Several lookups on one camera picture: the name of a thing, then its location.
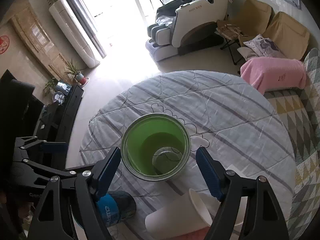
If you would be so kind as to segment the grey striped quilted tablecloth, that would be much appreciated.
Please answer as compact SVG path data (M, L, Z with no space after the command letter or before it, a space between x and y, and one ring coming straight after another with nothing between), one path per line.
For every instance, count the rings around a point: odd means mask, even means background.
M295 156L287 129L269 101L242 78L218 72L188 70L152 77L109 101L89 121L80 146L80 164L103 159L132 122L148 113L164 113L188 131L191 153L182 172L171 180L148 182L120 164L112 191L131 194L136 215L110 228L113 239L150 239L145 217L193 189L208 194L195 161L204 146L224 167L248 178L265 176L285 218L295 187Z

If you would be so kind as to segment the triangle pattern sofa cover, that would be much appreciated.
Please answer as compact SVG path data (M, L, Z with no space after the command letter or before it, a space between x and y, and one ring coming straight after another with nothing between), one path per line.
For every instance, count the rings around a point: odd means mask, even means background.
M319 49L304 59L306 85L266 92L286 127L296 158L295 194L287 221L290 239L311 239L319 229Z

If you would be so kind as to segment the pink label cup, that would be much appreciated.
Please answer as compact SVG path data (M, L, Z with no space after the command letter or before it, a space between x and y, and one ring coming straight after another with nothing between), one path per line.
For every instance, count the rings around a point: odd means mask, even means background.
M181 240L203 240L206 236L206 231L195 231L192 233L188 233L186 235L181 235L177 237L177 239Z

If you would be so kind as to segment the patterned throw pillow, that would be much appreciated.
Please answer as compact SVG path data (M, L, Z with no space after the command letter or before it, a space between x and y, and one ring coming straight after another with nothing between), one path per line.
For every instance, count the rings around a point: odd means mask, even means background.
M245 41L244 46L238 48L237 51L246 61L254 57L286 58L270 38L264 38L260 34L249 41Z

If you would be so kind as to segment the pink blanket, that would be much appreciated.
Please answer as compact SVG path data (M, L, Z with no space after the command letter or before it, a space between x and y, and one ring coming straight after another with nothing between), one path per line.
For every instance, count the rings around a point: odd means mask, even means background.
M254 57L242 65L240 75L261 94L306 85L306 68L295 59Z

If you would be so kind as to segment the white standing air conditioner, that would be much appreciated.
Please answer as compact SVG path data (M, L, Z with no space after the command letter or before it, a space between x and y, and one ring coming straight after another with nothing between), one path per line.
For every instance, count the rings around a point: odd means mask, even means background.
M87 67L99 66L102 57L76 18L67 0L57 0L50 6L49 12Z

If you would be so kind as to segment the brown sofa cushion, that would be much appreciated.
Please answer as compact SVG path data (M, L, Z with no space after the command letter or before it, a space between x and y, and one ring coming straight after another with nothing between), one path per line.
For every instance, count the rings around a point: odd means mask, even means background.
M240 38L244 44L258 34L270 38L288 59L303 58L309 45L310 31L290 15L258 0L246 0L237 15L231 19L247 35Z

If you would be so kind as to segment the black tv cabinet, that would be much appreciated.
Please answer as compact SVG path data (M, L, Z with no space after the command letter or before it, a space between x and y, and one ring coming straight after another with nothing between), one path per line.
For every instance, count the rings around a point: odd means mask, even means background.
M70 141L75 117L84 90L79 85L69 86L68 92L59 89L52 95L53 103L44 107L38 120L35 135L46 141Z

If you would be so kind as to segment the white massage chair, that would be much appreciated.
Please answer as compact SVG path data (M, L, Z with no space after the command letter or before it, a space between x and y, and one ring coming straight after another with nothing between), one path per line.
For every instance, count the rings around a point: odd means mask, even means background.
M223 44L217 23L232 0L173 0L156 11L147 27L146 48L156 61Z

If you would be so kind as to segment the folding stool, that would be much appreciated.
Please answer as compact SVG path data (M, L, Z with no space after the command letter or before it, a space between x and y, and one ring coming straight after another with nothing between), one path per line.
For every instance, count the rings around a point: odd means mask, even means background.
M237 44L238 46L241 46L240 38L248 37L248 35L237 24L230 21L217 20L216 31L226 41L226 43L220 49L224 50L228 48L233 64L236 66L241 59L235 61L231 51L231 45Z

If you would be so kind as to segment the white paper cup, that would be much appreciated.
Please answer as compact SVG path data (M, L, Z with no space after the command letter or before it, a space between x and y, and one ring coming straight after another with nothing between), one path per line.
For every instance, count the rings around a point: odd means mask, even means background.
M212 222L200 195L190 189L172 203L147 215L145 227L154 239L168 239L209 227Z

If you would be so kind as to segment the potted plant red pot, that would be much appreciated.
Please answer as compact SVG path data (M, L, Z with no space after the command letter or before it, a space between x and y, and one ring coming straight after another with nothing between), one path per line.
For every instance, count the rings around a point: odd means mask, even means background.
M85 77L82 72L76 68L72 60L66 62L65 74L74 77L76 82L81 86L85 86L89 81L89 78Z

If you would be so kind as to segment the blue black cup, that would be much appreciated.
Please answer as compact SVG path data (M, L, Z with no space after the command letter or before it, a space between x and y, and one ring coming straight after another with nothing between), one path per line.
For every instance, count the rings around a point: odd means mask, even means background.
M97 201L97 207L107 228L132 218L136 213L136 202L125 191L108 191Z

